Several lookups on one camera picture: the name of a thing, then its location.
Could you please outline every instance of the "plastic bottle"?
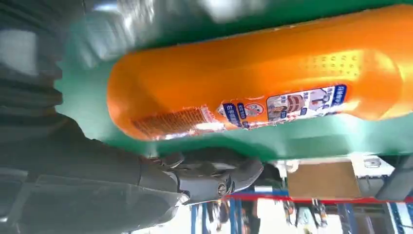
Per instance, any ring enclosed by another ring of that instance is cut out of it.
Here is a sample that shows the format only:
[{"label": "plastic bottle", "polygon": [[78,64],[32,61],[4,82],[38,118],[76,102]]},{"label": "plastic bottle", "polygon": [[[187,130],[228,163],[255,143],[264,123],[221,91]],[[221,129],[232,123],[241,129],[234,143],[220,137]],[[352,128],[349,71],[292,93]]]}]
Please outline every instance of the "plastic bottle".
[{"label": "plastic bottle", "polygon": [[413,6],[397,5],[225,39],[132,53],[108,109],[136,139],[170,139],[348,113],[413,109]]}]

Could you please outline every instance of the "product label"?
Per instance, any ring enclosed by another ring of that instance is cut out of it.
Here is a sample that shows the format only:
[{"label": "product label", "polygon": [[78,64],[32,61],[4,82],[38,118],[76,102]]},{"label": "product label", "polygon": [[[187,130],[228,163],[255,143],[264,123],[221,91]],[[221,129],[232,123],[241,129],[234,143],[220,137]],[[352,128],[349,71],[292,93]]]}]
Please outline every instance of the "product label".
[{"label": "product label", "polygon": [[347,87],[336,85],[262,98],[237,99],[223,103],[227,119],[252,128],[275,123],[335,114],[342,110]]},{"label": "product label", "polygon": [[133,120],[132,123],[136,129],[151,140],[172,139],[224,130],[223,125],[215,120],[214,115],[206,106],[153,115]]}]

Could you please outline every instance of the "green surface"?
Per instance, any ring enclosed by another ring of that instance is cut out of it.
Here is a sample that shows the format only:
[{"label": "green surface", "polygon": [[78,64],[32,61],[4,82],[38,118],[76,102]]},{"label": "green surface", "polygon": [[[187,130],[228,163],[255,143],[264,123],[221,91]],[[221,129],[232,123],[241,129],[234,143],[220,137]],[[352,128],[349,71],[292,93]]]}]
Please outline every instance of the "green surface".
[{"label": "green surface", "polygon": [[110,30],[106,27],[116,19],[110,13],[92,12],[71,27],[66,56],[61,63],[63,79],[57,83],[64,97],[64,104],[58,110],[74,118],[87,137],[151,156],[208,146],[233,148],[263,160],[413,152],[413,115],[380,122],[346,115],[328,116],[253,131],[238,130],[162,142],[141,142],[124,135],[109,118],[106,85],[113,64],[128,50],[213,39],[401,1],[256,0],[263,4],[259,9],[246,5],[238,7],[236,14],[232,10],[234,16],[224,21],[187,1],[171,2],[175,7],[172,13],[167,11],[167,16],[158,11],[159,6],[154,6],[154,17],[147,21],[140,19],[141,34],[132,42],[117,38],[118,33],[113,32],[115,26],[110,26]]}]

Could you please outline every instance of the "cartoon illustration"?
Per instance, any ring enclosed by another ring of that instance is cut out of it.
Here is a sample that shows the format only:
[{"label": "cartoon illustration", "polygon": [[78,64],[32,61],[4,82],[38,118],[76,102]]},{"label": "cartoon illustration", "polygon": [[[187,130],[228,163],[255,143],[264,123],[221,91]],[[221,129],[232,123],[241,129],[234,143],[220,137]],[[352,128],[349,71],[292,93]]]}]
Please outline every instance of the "cartoon illustration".
[{"label": "cartoon illustration", "polygon": [[304,98],[301,95],[274,96],[267,100],[268,120],[277,121],[281,119],[281,113],[291,113],[304,107]]},{"label": "cartoon illustration", "polygon": [[315,89],[310,92],[310,103],[308,109],[313,111],[323,107],[330,100],[330,95],[323,89]]}]

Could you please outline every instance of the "red bar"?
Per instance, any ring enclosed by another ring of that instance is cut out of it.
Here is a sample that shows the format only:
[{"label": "red bar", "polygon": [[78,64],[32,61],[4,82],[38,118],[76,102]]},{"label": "red bar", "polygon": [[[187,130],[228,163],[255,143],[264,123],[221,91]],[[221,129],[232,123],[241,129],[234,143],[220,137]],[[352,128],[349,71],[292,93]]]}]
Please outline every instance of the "red bar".
[{"label": "red bar", "polygon": [[[272,200],[282,200],[282,201],[293,201],[293,202],[309,202],[311,199],[294,199],[287,196],[274,196],[274,195],[228,195],[228,198],[235,198],[241,200],[257,200],[258,198],[266,198]],[[413,202],[413,197],[407,197],[404,201],[389,201],[389,200],[377,200],[374,197],[363,197],[354,199],[320,199],[324,204],[334,204],[334,203],[385,203],[385,202]]]}]

